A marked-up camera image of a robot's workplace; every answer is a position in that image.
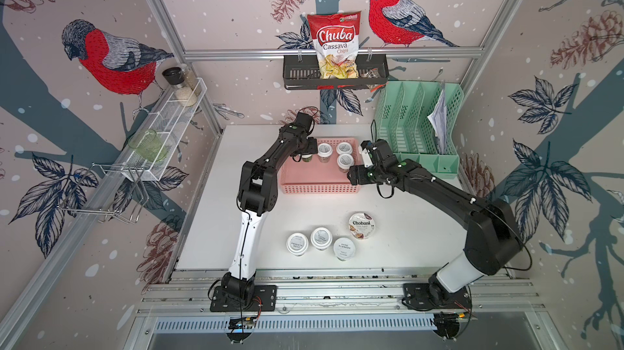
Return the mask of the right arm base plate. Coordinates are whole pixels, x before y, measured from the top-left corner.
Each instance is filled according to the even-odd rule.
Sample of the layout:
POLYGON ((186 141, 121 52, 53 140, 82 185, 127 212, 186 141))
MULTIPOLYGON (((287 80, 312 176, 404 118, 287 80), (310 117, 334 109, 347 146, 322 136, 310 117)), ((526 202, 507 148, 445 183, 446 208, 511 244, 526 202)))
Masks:
POLYGON ((471 296, 467 288, 449 293, 442 286, 430 283, 404 283, 401 304, 408 309, 428 312, 432 310, 468 310, 472 307, 471 296))

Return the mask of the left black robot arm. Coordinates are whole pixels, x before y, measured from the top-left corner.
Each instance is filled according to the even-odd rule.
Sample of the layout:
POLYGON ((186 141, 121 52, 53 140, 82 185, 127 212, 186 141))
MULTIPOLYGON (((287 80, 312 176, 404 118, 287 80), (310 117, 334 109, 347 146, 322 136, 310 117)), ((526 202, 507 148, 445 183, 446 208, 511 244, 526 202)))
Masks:
POLYGON ((241 168, 236 204, 241 214, 240 235, 232 265, 221 279, 224 292, 247 306, 254 298, 255 255, 264 221, 278 198, 278 174, 289 158, 318 153, 312 132, 315 119, 298 113, 293 122, 279 129, 276 141, 263 156, 241 168))

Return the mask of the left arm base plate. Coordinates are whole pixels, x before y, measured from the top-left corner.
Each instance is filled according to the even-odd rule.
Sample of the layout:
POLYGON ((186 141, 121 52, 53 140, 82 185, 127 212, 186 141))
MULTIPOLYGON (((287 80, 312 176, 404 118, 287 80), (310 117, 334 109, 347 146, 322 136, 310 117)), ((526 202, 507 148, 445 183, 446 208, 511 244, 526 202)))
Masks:
POLYGON ((221 286, 217 286, 211 292, 210 311, 213 313, 225 312, 272 312, 276 308, 277 286, 275 285, 256 285, 253 290, 253 296, 249 301, 241 301, 237 296, 233 296, 221 286))

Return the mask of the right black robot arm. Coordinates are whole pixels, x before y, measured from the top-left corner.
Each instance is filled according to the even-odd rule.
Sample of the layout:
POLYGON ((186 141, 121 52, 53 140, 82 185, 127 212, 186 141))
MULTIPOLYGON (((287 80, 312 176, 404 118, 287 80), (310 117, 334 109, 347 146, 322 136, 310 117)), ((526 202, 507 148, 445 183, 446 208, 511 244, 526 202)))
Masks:
POLYGON ((388 185, 393 191, 420 197, 466 230, 462 253, 428 280, 434 305, 444 304, 486 275, 495 275, 524 249, 513 211, 504 200, 476 197, 437 178, 418 162, 399 160, 385 140, 364 140, 360 154, 363 164, 348 171, 352 185, 388 185))

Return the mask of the white yogurt bottle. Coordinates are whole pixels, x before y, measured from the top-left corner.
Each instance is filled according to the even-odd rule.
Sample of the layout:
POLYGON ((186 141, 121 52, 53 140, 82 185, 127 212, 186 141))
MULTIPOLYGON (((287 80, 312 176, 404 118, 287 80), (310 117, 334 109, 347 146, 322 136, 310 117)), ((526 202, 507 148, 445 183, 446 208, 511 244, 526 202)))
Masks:
POLYGON ((328 143, 320 143, 318 145, 317 154, 322 163, 329 163, 331 155, 333 154, 332 146, 328 143))
POLYGON ((353 147, 351 143, 347 141, 343 141, 336 146, 336 152, 338 153, 338 155, 343 155, 343 154, 351 155, 353 153, 353 147))
POLYGON ((355 165, 354 157, 350 153, 342 153, 336 160, 339 169, 343 173, 347 173, 351 166, 355 165))

